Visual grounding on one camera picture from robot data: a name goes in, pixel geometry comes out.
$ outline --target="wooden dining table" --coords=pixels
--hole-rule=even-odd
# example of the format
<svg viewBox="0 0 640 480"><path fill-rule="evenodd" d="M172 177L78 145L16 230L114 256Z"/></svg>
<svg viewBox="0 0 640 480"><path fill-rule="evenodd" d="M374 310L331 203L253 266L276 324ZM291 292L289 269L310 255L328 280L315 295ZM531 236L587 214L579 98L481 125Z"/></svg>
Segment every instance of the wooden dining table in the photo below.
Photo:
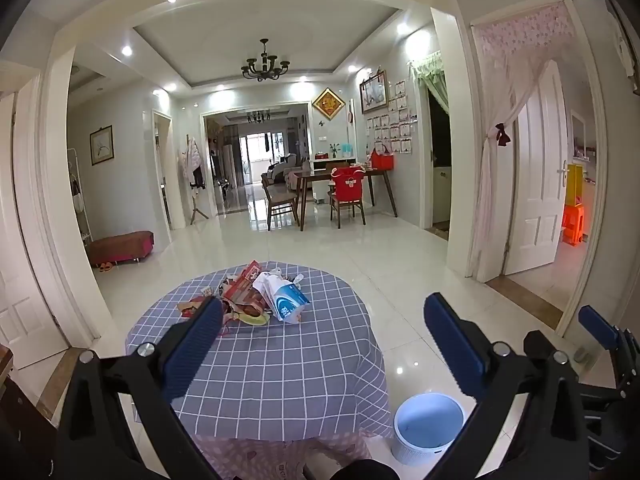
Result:
<svg viewBox="0 0 640 480"><path fill-rule="evenodd" d="M319 182L321 180L331 180L331 171L329 170L311 170L311 171L294 171L294 175L298 178L296 186L296 209L302 196L302 205L300 206L300 230L305 230L305 213L306 213L306 193L310 182ZM391 189L391 183L389 182L389 176L387 170L365 170L365 176L369 181L369 194L371 196L371 205L375 206L376 202L373 197L373 183L371 177L375 175L382 175L385 181L386 192L389 195L389 202L394 210L394 216L398 218L398 211L396 210L396 200L394 199L394 192Z"/></svg>

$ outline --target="blue checkered tablecloth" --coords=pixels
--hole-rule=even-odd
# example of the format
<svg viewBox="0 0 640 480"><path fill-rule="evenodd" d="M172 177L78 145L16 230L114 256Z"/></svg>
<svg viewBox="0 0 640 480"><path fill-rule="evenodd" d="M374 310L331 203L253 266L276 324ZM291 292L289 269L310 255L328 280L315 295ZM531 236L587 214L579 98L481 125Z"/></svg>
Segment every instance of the blue checkered tablecloth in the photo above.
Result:
<svg viewBox="0 0 640 480"><path fill-rule="evenodd" d="M265 326L232 322L204 359L187 395L172 403L187 432L199 436L259 440L302 440L358 430L387 436L391 413L382 352L362 300L343 280L322 270L281 262L311 305L302 322L271 317ZM176 305L217 292L223 269L183 283L138 320L126 339L127 352L155 342L184 320Z"/></svg>

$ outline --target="white bucket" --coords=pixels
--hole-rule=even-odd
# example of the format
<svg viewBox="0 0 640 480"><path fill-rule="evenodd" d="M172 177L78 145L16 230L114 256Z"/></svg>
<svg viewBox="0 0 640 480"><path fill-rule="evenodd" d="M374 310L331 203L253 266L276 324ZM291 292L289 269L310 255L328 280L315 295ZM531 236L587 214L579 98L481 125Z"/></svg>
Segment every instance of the white bucket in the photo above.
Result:
<svg viewBox="0 0 640 480"><path fill-rule="evenodd" d="M419 465L449 447L465 424L459 402L444 394L426 393L407 399L394 417L391 453L405 465Z"/></svg>

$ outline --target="chandelier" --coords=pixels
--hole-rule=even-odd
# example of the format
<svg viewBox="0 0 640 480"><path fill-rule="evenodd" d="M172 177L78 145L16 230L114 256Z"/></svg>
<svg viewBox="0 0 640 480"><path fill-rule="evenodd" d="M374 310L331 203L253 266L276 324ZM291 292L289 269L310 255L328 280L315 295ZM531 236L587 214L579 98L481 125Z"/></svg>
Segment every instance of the chandelier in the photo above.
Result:
<svg viewBox="0 0 640 480"><path fill-rule="evenodd" d="M267 39L260 40L262 43L262 48L264 49L263 53L260 54L262 57L262 69L256 69L255 62L258 61L255 57L247 59L246 62L248 65L241 67L242 75L246 79L257 79L258 81L264 81L266 79L277 79L282 74L287 73L289 69L289 61L281 61L280 67L276 67L276 60L278 56L268 56L267 55Z"/></svg>
<svg viewBox="0 0 640 480"><path fill-rule="evenodd" d="M246 113L246 121L248 123L261 123L270 119L271 112L269 110L256 110L255 112Z"/></svg>

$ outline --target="red basket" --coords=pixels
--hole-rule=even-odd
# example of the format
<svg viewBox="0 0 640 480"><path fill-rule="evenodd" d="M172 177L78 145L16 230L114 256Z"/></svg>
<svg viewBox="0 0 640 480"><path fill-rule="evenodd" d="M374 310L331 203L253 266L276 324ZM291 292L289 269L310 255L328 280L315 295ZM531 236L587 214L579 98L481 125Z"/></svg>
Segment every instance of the red basket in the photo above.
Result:
<svg viewBox="0 0 640 480"><path fill-rule="evenodd" d="M386 153L378 153L375 148L371 152L371 165L376 170L392 170L394 168L394 154L389 153L385 146Z"/></svg>

